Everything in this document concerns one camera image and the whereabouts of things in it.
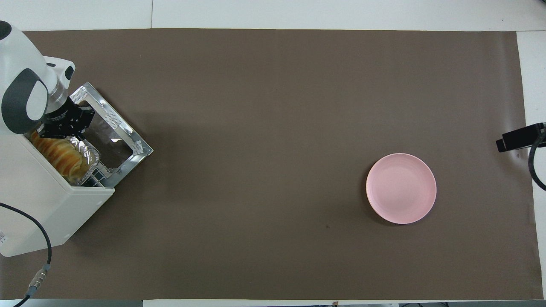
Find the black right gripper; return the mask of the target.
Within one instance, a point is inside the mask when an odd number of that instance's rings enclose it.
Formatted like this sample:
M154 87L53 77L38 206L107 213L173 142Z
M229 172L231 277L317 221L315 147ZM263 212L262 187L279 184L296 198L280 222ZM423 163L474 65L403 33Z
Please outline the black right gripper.
M507 152L528 148L534 144L537 148L546 146L546 123L529 125L517 130L502 134L496 141L498 152Z

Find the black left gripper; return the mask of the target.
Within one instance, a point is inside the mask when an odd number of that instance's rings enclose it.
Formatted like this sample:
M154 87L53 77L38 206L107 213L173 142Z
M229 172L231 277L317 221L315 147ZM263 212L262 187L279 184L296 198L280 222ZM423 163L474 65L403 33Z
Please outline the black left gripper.
M85 140L84 132L89 128L94 115L95 111L89 105L80 106L72 99L67 99L62 107L43 116L39 137L48 139L75 137L78 140Z

